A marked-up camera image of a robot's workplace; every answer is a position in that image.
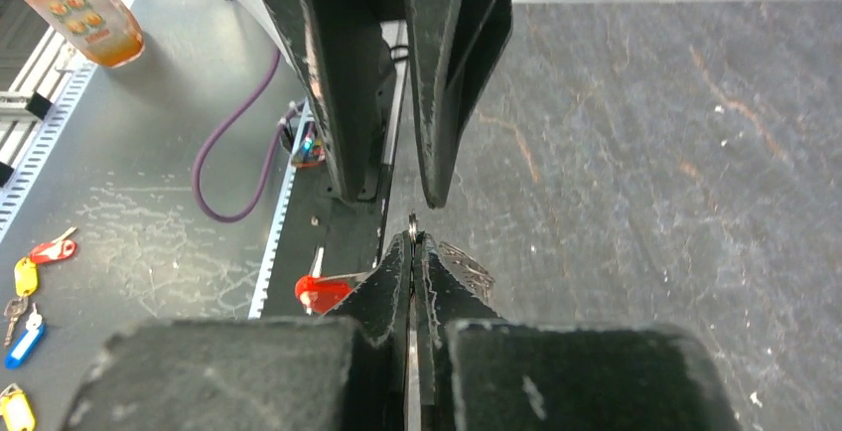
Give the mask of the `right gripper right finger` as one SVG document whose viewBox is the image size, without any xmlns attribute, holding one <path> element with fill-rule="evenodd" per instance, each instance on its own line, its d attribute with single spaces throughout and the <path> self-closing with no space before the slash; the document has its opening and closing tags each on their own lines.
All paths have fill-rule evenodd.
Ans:
<svg viewBox="0 0 842 431">
<path fill-rule="evenodd" d="M 704 345 L 669 324 L 502 318 L 429 236 L 414 247 L 426 430 L 736 430 Z"/>
</svg>

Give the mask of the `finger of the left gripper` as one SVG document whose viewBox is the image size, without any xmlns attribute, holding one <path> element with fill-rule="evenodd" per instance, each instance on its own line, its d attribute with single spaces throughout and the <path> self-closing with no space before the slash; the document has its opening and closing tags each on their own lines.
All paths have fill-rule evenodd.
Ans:
<svg viewBox="0 0 842 431">
<path fill-rule="evenodd" d="M 384 128 L 381 23 L 365 0 L 262 0 L 307 89 L 334 194 L 357 201 Z"/>
<path fill-rule="evenodd" d="M 512 0 L 404 0 L 426 203 L 448 199 L 460 142 L 512 33 Z"/>
</svg>

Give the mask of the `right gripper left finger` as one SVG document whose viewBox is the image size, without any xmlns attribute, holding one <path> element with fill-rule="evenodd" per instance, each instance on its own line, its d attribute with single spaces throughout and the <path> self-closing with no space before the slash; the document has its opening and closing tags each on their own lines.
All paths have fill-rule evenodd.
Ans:
<svg viewBox="0 0 842 431">
<path fill-rule="evenodd" d="M 149 320 L 109 337 L 64 430 L 402 430 L 411 246 L 321 317 Z"/>
</svg>

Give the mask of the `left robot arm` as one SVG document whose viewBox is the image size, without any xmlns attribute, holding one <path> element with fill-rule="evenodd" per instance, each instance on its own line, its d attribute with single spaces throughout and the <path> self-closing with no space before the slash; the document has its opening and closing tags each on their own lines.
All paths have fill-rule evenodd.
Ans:
<svg viewBox="0 0 842 431">
<path fill-rule="evenodd" d="M 460 141 L 512 31 L 511 0 L 237 0 L 307 90 L 336 194 L 363 190 L 394 69 L 386 22 L 408 30 L 415 141 L 429 207 L 447 202 Z"/>
</svg>

